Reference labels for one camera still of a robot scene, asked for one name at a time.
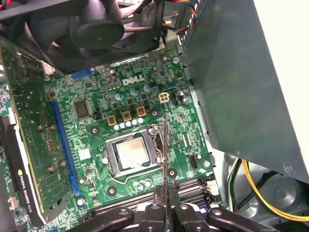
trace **surface mount component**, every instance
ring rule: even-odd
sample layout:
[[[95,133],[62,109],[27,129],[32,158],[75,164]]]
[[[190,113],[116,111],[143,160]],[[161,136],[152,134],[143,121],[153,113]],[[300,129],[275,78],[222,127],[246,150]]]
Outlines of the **surface mount component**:
[[[103,153],[106,164],[115,177],[129,175],[153,168],[157,157],[162,156],[162,138],[157,125],[106,141]]]
[[[86,99],[74,102],[74,110],[78,119],[91,117],[90,108]]]

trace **black fan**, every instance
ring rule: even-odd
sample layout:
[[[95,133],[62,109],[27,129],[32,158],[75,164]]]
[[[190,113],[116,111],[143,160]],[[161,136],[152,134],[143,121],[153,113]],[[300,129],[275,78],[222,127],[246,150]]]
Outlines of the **black fan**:
[[[164,0],[135,5],[117,0],[54,0],[48,7],[40,6],[42,2],[15,2],[0,12],[0,20],[19,9],[13,20],[6,19],[8,39],[63,72],[127,58],[159,45]],[[31,7],[36,10],[27,14]]]

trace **green circuit board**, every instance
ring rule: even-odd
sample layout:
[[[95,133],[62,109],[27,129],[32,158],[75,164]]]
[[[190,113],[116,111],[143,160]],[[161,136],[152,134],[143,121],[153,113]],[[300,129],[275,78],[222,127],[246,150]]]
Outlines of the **green circuit board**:
[[[29,230],[43,232],[58,228],[65,231],[76,226],[78,219],[93,208],[143,195],[153,191],[156,185],[161,185],[162,165],[158,160],[143,171],[134,171],[140,166],[126,168],[124,160],[129,162],[137,159],[138,154],[127,152],[127,156],[121,155],[119,147],[116,160],[120,166],[123,165],[121,171],[131,170],[132,173],[116,176],[115,170],[107,165],[104,158],[109,140],[134,133],[140,135],[141,131],[153,125],[158,136],[163,136],[164,113],[169,116],[169,181],[184,181],[212,172],[211,165],[204,165],[210,161],[210,157],[178,56],[177,49],[173,48],[159,58],[143,56],[110,67],[95,67],[84,78],[74,79],[72,75],[58,73],[44,78],[42,71],[39,71],[40,63],[26,61],[26,57],[9,50],[3,52],[2,49],[4,61],[17,62],[16,66],[21,67],[12,78],[9,77],[9,85],[21,128],[26,135],[31,135],[25,136],[28,149],[32,151],[32,144],[35,143],[36,149],[41,151],[40,155],[44,153],[45,156],[54,157],[56,163],[64,159],[57,131],[46,128],[55,124],[48,103],[56,102],[70,144],[79,180],[78,188],[82,192],[80,195],[74,193],[69,178],[66,178],[68,169],[63,168],[63,177],[56,183],[62,183],[63,193],[69,195],[67,208],[42,228],[34,228],[29,223]],[[7,107],[3,108],[1,115],[7,115]],[[42,134],[45,133],[56,144],[54,156],[43,143],[45,136]],[[145,147],[145,138],[134,138],[139,144],[132,146],[143,144]],[[143,154],[139,153],[138,158],[143,159]],[[46,167],[53,165],[53,160],[45,159],[44,168],[40,168],[36,165],[38,160],[35,157],[29,156],[29,159],[34,167],[38,167],[34,170],[36,180],[50,176]],[[10,196],[15,196],[13,189],[8,192]],[[51,197],[48,192],[43,194],[48,195],[46,201]],[[17,224],[20,224],[25,210],[18,210],[19,214],[15,217]]]
[[[36,61],[10,49],[2,48],[1,53],[4,66],[9,69],[6,77],[31,161],[39,206],[44,212],[69,192],[70,182],[68,169],[59,165],[65,161],[65,156],[49,99],[44,92],[42,68]]]

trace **chip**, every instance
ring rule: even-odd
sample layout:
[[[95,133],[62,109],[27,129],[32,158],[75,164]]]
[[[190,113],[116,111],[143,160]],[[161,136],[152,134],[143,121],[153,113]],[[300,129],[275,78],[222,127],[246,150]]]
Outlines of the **chip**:
[[[137,115],[139,117],[143,117],[146,115],[146,110],[145,110],[145,107],[144,106],[140,106],[136,109],[136,112],[137,112]]]
[[[78,119],[89,118],[91,116],[87,100],[75,102],[74,109]]]
[[[149,161],[146,146],[141,137],[119,143],[116,148],[122,169],[135,168]]]
[[[93,183],[90,183],[87,186],[88,186],[88,189],[94,189],[95,188],[95,185]]]
[[[108,123],[109,126],[116,125],[117,121],[116,121],[115,115],[108,116],[107,117],[107,123]]]
[[[86,84],[85,84],[85,87],[86,87],[86,88],[91,88],[91,87],[92,87],[92,83],[90,83],[90,82],[89,82],[89,83],[86,83]]]
[[[85,159],[91,158],[91,154],[90,154],[89,148],[85,148],[85,149],[79,150],[78,151],[78,156],[79,156],[79,159],[81,161],[83,161]]]
[[[124,111],[122,113],[122,118],[124,119],[124,122],[132,120],[130,111]]]

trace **motherboard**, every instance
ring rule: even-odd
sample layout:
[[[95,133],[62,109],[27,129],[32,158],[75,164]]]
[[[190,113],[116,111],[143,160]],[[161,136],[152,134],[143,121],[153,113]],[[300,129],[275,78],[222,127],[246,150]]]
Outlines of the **motherboard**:
[[[4,46],[1,56],[0,167],[17,225],[66,231],[94,212],[153,201],[165,113],[168,181],[180,182],[184,202],[220,204],[176,47],[73,74]]]

